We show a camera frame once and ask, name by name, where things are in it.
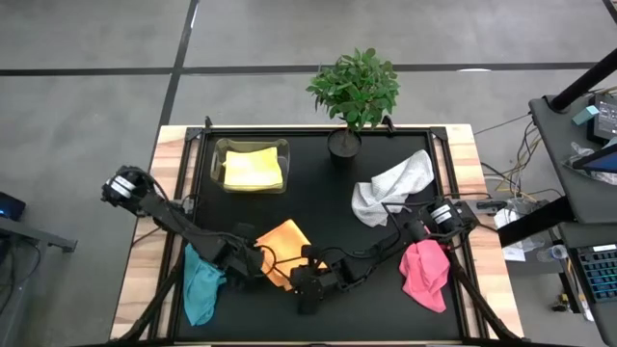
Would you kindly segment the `pink microfiber towel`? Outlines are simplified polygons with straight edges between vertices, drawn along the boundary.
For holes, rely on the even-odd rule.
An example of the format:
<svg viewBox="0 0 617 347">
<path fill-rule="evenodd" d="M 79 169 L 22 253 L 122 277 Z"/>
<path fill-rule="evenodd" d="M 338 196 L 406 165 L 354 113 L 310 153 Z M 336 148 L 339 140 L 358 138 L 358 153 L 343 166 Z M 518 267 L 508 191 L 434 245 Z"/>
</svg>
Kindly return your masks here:
<svg viewBox="0 0 617 347">
<path fill-rule="evenodd" d="M 442 288 L 447 285 L 448 271 L 449 260 L 437 241 L 414 243 L 399 263 L 405 278 L 402 290 L 421 306 L 442 313 L 446 310 Z"/>
</svg>

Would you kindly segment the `white paper sheet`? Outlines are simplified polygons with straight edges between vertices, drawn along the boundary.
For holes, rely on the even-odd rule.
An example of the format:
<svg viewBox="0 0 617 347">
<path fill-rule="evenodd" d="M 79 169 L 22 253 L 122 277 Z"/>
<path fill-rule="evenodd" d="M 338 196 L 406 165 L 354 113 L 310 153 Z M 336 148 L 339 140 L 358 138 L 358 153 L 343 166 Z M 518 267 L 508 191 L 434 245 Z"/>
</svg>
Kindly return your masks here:
<svg viewBox="0 0 617 347">
<path fill-rule="evenodd" d="M 511 222 L 515 222 L 519 219 L 519 214 L 511 209 L 502 208 L 498 210 L 494 216 L 494 222 L 497 228 L 505 227 Z M 521 242 L 502 248 L 503 256 L 505 260 L 525 262 L 525 254 L 523 250 L 523 244 Z"/>
</svg>

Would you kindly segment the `black metal table frame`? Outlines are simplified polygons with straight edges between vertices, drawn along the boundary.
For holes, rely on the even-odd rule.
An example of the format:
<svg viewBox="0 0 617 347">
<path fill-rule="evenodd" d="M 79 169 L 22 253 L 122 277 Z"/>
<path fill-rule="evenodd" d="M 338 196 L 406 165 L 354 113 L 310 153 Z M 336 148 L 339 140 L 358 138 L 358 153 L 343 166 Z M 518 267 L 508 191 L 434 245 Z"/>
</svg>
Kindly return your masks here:
<svg viewBox="0 0 617 347">
<path fill-rule="evenodd" d="M 433 145 L 433 140 L 431 137 L 431 132 L 429 129 L 421 129 L 418 127 L 411 127 L 411 128 L 406 128 L 406 129 L 402 129 L 402 130 L 396 130 L 396 131 L 389 131 L 386 129 L 379 129 L 379 130 L 375 130 L 372 131 L 370 133 L 381 133 L 381 134 L 385 134 L 389 137 L 393 137 L 395 135 L 405 135 L 405 134 L 410 134 L 412 132 L 426 132 L 428 134 L 427 137 L 427 142 L 428 142 L 428 148 L 425 150 L 432 150 L 434 145 Z M 202 137 L 201 137 L 201 142 L 200 142 L 200 148 L 198 151 L 198 163 L 201 165 L 203 164 L 203 159 L 204 156 L 206 154 L 206 145 L 207 142 L 209 140 L 209 138 L 211 137 L 215 137 L 217 139 L 217 141 L 223 139 L 223 138 L 229 138 L 232 140 L 242 140 L 242 141 L 257 141 L 257 142 L 270 142 L 270 141 L 276 141 L 277 139 L 285 139 L 285 140 L 289 140 L 289 138 L 291 137 L 298 137 L 298 136 L 307 136 L 307 135 L 311 135 L 311 134 L 322 134 L 326 137 L 329 135 L 329 129 L 326 127 L 317 127 L 317 128 L 275 128 L 275 127 L 265 127 L 265 128 L 248 128 L 248 127 L 243 127 L 243 128 L 236 128 L 236 129 L 224 129 L 224 128 L 214 128 L 214 127 L 206 127 L 203 130 L 202 133 Z M 202 166 L 197 167 L 196 169 L 196 174 L 197 174 L 197 181 L 196 181 L 196 191 L 195 191 L 195 196 L 196 196 L 196 206 L 195 209 L 192 212 L 189 213 L 185 213 L 190 220 L 192 220 L 192 222 L 197 225 L 196 223 L 196 215 L 197 215 L 197 211 L 198 211 L 198 204 L 200 202 L 200 196 L 199 196 L 199 189 L 200 189 L 200 177 L 203 173 L 204 168 Z M 241 281 L 238 278 L 235 278 L 229 274 L 226 273 L 226 275 L 235 281 Z M 442 340 L 445 342 L 455 342 L 455 341 L 461 341 L 465 344 L 474 344 L 475 343 L 475 338 L 469 335 L 469 332 L 467 330 L 467 328 L 465 327 L 464 321 L 465 321 L 465 316 L 464 316 L 464 308 L 463 308 L 463 304 L 462 304 L 462 297 L 464 294 L 469 294 L 468 291 L 466 290 L 466 288 L 459 283 L 452 274 L 452 268 L 450 270 L 449 273 L 450 276 L 450 283 L 446 286 L 451 288 L 452 290 L 452 296 L 453 298 L 456 300 L 457 303 L 457 313 L 458 313 L 458 324 L 459 324 L 459 330 L 460 330 L 460 335 L 458 338 L 454 339 L 454 340 Z M 254 286 L 255 285 L 255 281 L 242 281 L 243 282 L 243 287 L 246 286 Z M 328 294 L 326 294 L 324 296 L 324 298 L 332 293 L 335 292 L 340 292 L 340 293 L 346 293 L 348 291 L 345 292 L 341 292 L 338 290 L 334 290 Z M 494 330 L 495 332 L 495 337 L 493 339 L 493 344 L 496 346 L 502 345 L 502 346 L 506 346 L 509 344 L 519 344 L 520 343 L 520 339 L 514 334 L 512 333 L 506 326 L 505 324 L 496 316 L 495 312 L 490 308 L 489 304 L 482 298 L 480 301 L 475 302 L 474 300 L 472 300 L 473 303 L 475 304 L 477 310 L 480 312 L 481 316 L 486 320 L 487 324 Z M 172 309 L 172 317 L 171 317 L 171 324 L 172 324 L 172 329 L 171 332 L 168 335 L 168 342 L 175 344 L 175 343 L 181 343 L 181 342 L 191 342 L 191 341 L 182 341 L 180 339 L 178 339 L 177 337 L 177 320 L 180 316 L 186 316 L 185 313 L 183 313 L 179 307 L 173 307 Z M 437 342 L 440 340 L 403 340 L 400 342 L 403 343 L 409 343 L 409 342 Z M 223 343 L 232 343 L 232 344 L 239 344 L 242 342 L 247 342 L 247 343 L 259 343 L 259 342 L 263 342 L 263 343 L 277 343 L 277 342 L 282 342 L 282 343 L 291 343 L 291 342 L 298 342 L 298 343 L 318 343 L 318 342 L 313 342 L 313 341 L 275 341 L 275 342 L 264 342 L 264 341 L 255 341 L 255 342 L 250 342 L 250 341 L 239 341 L 239 342 L 230 342 L 230 341 L 222 341 L 222 342 L 212 342 L 215 344 L 223 344 Z M 336 342 L 374 342 L 374 343 L 381 343 L 381 342 L 394 342 L 391 340 L 387 340 L 387 341 L 357 341 L 357 340 L 351 340 L 351 341 L 319 341 L 319 343 L 324 343 L 324 344 L 333 344 Z"/>
</svg>

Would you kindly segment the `grey desk with leg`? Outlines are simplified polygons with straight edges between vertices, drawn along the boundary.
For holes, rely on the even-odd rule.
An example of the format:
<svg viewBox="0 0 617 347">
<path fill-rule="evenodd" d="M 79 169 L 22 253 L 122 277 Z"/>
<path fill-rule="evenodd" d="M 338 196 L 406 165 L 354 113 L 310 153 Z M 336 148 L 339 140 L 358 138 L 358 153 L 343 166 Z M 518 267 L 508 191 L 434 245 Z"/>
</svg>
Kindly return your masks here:
<svg viewBox="0 0 617 347">
<path fill-rule="evenodd" d="M 72 253 L 76 240 L 0 217 L 0 347 L 12 347 L 29 291 L 48 247 Z"/>
</svg>

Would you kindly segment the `clear plastic bin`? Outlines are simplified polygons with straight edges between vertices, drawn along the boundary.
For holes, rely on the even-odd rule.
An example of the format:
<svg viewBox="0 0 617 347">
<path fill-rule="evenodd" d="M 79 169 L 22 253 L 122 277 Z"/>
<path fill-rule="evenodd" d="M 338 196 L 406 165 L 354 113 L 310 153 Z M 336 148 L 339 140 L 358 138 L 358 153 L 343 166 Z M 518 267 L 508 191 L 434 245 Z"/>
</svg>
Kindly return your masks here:
<svg viewBox="0 0 617 347">
<path fill-rule="evenodd" d="M 282 169 L 283 185 L 279 189 L 267 189 L 261 191 L 232 191 L 226 189 L 223 185 L 225 168 L 223 166 L 228 151 L 236 152 L 252 152 L 275 147 L 278 150 L 278 163 Z M 212 181 L 220 185 L 228 193 L 259 193 L 259 194 L 281 194 L 286 190 L 288 181 L 288 173 L 290 167 L 290 147 L 285 139 L 277 139 L 270 142 L 251 142 L 251 141 L 234 141 L 229 138 L 219 140 L 214 147 L 211 166 L 210 178 Z"/>
</svg>

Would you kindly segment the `black metal pole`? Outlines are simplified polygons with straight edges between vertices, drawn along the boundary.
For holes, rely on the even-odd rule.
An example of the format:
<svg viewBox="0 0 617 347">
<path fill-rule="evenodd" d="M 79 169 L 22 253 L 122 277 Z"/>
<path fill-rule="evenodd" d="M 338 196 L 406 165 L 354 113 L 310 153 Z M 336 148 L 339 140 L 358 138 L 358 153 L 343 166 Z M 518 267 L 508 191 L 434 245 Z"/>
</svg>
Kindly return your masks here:
<svg viewBox="0 0 617 347">
<path fill-rule="evenodd" d="M 549 102 L 550 108 L 554 112 L 561 113 L 615 70 L 617 70 L 617 47 L 588 69 L 573 84 L 555 96 Z"/>
</svg>

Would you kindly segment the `orange microfiber towel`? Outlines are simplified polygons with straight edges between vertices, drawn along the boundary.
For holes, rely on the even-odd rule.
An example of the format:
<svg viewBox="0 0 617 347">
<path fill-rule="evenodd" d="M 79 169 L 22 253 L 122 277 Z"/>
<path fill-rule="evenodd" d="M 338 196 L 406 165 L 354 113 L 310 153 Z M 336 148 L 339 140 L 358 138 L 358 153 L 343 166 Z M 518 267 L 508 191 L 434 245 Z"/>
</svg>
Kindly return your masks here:
<svg viewBox="0 0 617 347">
<path fill-rule="evenodd" d="M 291 291 L 290 271 L 292 268 L 306 264 L 307 259 L 301 256 L 303 246 L 310 242 L 300 228 L 289 219 L 256 239 L 258 248 L 268 246 L 273 253 L 272 260 L 263 261 L 262 272 L 276 287 Z"/>
</svg>

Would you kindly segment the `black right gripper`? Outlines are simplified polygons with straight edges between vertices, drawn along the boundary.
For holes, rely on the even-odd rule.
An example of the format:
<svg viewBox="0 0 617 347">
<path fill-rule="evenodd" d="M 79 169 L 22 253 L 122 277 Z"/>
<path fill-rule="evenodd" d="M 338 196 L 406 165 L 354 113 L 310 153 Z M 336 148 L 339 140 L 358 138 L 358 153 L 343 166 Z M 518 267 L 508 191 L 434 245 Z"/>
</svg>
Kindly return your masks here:
<svg viewBox="0 0 617 347">
<path fill-rule="evenodd" d="M 321 268 L 309 259 L 306 264 L 291 269 L 290 284 L 298 294 L 298 313 L 310 314 L 318 311 L 322 295 L 337 289 L 337 277 L 330 268 Z"/>
</svg>

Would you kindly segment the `blue screen tablet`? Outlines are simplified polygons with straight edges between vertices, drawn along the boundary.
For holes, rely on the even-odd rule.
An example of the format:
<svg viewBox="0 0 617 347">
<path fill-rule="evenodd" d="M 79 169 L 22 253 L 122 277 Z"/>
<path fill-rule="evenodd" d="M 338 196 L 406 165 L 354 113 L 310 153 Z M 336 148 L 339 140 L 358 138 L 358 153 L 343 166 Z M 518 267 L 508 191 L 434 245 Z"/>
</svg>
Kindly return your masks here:
<svg viewBox="0 0 617 347">
<path fill-rule="evenodd" d="M 617 144 L 584 156 L 572 164 L 574 169 L 587 172 L 617 174 Z"/>
</svg>

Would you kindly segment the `clear plastic bottle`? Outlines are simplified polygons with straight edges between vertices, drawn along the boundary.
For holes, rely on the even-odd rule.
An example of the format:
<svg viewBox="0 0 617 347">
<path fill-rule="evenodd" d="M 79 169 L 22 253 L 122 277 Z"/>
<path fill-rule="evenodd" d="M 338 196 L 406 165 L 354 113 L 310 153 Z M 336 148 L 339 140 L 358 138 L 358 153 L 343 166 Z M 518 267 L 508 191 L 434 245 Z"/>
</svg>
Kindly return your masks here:
<svg viewBox="0 0 617 347">
<path fill-rule="evenodd" d="M 568 250 L 564 245 L 557 244 L 540 250 L 536 256 L 540 262 L 553 262 L 566 259 L 568 257 Z"/>
</svg>

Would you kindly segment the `green potted plant black pot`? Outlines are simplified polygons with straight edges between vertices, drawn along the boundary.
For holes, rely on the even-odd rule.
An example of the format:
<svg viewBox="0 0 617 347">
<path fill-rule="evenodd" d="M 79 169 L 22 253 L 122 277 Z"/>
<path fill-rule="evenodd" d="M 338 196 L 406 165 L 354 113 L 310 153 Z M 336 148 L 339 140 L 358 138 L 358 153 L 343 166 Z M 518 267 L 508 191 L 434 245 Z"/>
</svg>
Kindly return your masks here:
<svg viewBox="0 0 617 347">
<path fill-rule="evenodd" d="M 330 133 L 327 149 L 337 165 L 349 165 L 362 148 L 361 131 L 375 128 L 393 113 L 400 84 L 392 62 L 381 59 L 375 48 L 356 48 L 340 56 L 330 67 L 320 67 L 306 91 L 314 107 L 322 107 L 330 119 L 344 126 Z"/>
</svg>

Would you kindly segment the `black table mat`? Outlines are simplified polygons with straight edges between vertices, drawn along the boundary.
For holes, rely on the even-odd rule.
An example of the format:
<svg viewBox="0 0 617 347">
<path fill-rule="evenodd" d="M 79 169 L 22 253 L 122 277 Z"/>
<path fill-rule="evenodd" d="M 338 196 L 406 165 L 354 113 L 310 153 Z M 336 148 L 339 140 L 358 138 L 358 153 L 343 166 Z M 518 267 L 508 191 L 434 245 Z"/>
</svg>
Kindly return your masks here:
<svg viewBox="0 0 617 347">
<path fill-rule="evenodd" d="M 256 238 L 291 219 L 309 242 L 320 248 L 335 247 L 329 259 L 364 250 L 394 234 L 394 226 L 368 227 L 352 212 L 357 182 L 367 182 L 420 149 L 427 149 L 428 134 L 412 132 L 389 137 L 369 133 L 351 166 L 335 166 L 326 137 L 311 134 L 289 138 L 290 167 L 281 194 L 227 193 L 211 180 L 210 165 L 215 137 L 209 138 L 200 177 L 198 226 L 230 230 L 238 223 L 255 227 Z M 398 271 L 401 256 L 388 259 L 366 282 L 346 293 L 326 296 L 313 315 L 297 311 L 296 296 L 272 282 L 262 288 L 239 288 L 226 283 L 219 291 L 213 317 L 193 327 L 185 316 L 177 320 L 182 341 L 403 341 L 454 340 L 459 337 L 457 303 L 452 290 L 443 295 L 447 309 L 435 313 L 417 304 L 402 289 Z"/>
</svg>

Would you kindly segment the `black screen device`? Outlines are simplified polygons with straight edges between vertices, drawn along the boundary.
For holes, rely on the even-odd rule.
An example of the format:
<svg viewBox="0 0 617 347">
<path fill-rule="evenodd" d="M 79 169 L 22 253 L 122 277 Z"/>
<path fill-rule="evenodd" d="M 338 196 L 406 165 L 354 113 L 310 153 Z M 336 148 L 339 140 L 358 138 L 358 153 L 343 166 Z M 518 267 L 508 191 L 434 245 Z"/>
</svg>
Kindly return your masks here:
<svg viewBox="0 0 617 347">
<path fill-rule="evenodd" d="M 599 113 L 587 122 L 586 137 L 590 142 L 605 145 L 617 137 L 617 98 L 610 94 L 594 94 L 589 100 Z"/>
</svg>

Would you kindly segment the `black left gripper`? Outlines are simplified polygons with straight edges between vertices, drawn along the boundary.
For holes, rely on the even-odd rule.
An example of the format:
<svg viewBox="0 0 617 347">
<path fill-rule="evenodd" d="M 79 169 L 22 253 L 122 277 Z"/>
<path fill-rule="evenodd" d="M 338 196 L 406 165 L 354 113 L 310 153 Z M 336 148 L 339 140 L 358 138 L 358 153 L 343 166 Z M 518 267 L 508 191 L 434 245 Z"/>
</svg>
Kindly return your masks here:
<svg viewBox="0 0 617 347">
<path fill-rule="evenodd" d="M 264 259 L 273 259 L 272 250 L 268 246 L 261 245 L 259 248 L 241 246 L 231 257 L 229 269 L 237 277 L 255 280 L 255 288 L 262 288 L 270 283 L 262 272 Z"/>
</svg>

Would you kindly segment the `small teal box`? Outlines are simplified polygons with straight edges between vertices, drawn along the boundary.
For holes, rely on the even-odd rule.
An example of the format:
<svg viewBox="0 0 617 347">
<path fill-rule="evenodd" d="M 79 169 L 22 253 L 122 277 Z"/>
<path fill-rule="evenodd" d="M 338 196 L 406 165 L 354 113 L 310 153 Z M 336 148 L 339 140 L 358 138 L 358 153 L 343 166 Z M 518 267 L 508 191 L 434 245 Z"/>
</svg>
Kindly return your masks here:
<svg viewBox="0 0 617 347">
<path fill-rule="evenodd" d="M 593 119 L 600 113 L 599 109 L 595 105 L 589 105 L 579 111 L 572 117 L 572 123 L 576 126 L 583 125 Z"/>
</svg>

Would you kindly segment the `backlit computer keyboard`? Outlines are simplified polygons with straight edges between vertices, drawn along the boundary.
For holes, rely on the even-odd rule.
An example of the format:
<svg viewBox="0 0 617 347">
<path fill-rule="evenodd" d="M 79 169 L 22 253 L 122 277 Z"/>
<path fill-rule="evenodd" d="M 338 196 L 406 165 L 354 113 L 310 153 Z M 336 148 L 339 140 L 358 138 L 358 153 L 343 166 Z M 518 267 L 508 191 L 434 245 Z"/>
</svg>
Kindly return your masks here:
<svg viewBox="0 0 617 347">
<path fill-rule="evenodd" d="M 617 244 L 576 248 L 576 252 L 593 302 L 617 302 Z"/>
</svg>

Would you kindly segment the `grey side desk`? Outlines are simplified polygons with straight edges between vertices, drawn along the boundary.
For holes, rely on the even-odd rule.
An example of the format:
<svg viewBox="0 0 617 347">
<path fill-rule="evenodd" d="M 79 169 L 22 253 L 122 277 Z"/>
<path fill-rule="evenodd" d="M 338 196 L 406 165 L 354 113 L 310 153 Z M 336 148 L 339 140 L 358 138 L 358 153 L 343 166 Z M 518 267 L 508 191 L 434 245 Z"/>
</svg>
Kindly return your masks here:
<svg viewBox="0 0 617 347">
<path fill-rule="evenodd" d="M 614 295 L 597 302 L 597 294 L 587 280 L 579 250 L 591 246 L 617 246 L 617 186 L 577 173 L 563 165 L 572 154 L 572 143 L 596 149 L 586 139 L 586 131 L 572 123 L 572 117 L 587 106 L 588 100 L 574 101 L 564 113 L 550 108 L 550 98 L 529 101 L 532 119 L 564 190 L 564 196 L 535 210 L 498 230 L 503 246 L 538 232 L 558 227 L 563 243 L 568 248 L 582 292 L 590 301 L 590 309 L 602 340 L 609 347 L 617 347 L 617 282 L 609 291 Z"/>
</svg>

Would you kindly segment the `clear plastic bag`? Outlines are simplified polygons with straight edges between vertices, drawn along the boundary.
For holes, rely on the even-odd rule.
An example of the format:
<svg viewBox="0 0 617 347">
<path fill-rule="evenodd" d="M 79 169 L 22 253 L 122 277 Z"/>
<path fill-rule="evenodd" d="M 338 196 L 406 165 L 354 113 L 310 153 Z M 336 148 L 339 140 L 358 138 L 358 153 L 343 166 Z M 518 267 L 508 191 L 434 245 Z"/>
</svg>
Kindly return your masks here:
<svg viewBox="0 0 617 347">
<path fill-rule="evenodd" d="M 617 144 L 617 138 L 616 138 L 616 143 L 609 143 L 602 148 L 605 148 L 605 147 L 608 147 L 614 144 Z M 566 168 L 571 169 L 574 172 L 584 175 L 588 178 L 591 178 L 591 179 L 594 179 L 594 180 L 597 180 L 597 181 L 600 181 L 600 182 L 603 182 L 609 185 L 617 186 L 617 173 L 587 172 L 584 170 L 574 169 L 572 166 L 574 161 L 584 156 L 590 155 L 595 151 L 599 151 L 602 148 L 599 150 L 594 150 L 592 148 L 581 147 L 577 143 L 571 143 L 571 147 L 572 147 L 573 154 L 563 162 L 563 165 Z"/>
</svg>

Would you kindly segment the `teal microfiber towel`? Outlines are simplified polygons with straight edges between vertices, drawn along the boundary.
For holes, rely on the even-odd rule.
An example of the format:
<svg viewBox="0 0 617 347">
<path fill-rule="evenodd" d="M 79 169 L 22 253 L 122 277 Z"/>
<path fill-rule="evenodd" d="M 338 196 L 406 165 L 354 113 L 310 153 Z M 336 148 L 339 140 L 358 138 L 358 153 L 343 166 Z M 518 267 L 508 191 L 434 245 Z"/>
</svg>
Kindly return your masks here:
<svg viewBox="0 0 617 347">
<path fill-rule="evenodd" d="M 217 292 L 227 279 L 225 273 L 202 260 L 192 245 L 184 248 L 183 302 L 192 326 L 206 324 L 213 316 Z"/>
</svg>

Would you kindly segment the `pale waffle weave towel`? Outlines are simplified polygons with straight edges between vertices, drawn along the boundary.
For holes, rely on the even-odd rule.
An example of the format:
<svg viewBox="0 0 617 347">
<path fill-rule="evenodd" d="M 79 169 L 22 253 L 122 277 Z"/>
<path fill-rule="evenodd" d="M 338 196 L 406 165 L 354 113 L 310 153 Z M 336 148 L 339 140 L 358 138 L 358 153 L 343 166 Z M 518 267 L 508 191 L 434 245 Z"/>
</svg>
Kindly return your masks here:
<svg viewBox="0 0 617 347">
<path fill-rule="evenodd" d="M 384 203 L 402 203 L 409 195 L 414 195 L 435 179 L 429 154 L 424 150 L 391 169 L 373 176 L 369 182 L 357 182 L 351 199 L 355 216 L 368 227 L 386 226 L 388 213 Z"/>
</svg>

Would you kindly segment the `yellow microfiber towel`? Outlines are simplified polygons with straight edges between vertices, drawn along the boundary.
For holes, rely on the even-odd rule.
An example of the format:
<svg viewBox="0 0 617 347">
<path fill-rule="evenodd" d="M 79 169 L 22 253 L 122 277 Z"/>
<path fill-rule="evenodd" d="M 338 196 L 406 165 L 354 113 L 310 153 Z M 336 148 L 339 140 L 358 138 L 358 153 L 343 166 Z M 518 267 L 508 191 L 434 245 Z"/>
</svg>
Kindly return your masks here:
<svg viewBox="0 0 617 347">
<path fill-rule="evenodd" d="M 223 166 L 223 185 L 232 191 L 279 189 L 283 185 L 275 147 L 252 152 L 228 151 Z"/>
</svg>

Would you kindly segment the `dark device with blue light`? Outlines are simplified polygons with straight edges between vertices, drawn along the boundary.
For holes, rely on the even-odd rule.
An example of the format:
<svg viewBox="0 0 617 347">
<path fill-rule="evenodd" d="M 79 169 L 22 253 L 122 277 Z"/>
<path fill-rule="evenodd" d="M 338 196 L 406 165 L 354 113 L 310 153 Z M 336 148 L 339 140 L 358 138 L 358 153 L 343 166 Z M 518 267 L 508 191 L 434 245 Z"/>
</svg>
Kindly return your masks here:
<svg viewBox="0 0 617 347">
<path fill-rule="evenodd" d="M 19 222 L 25 207 L 24 201 L 0 192 L 0 217 Z"/>
</svg>

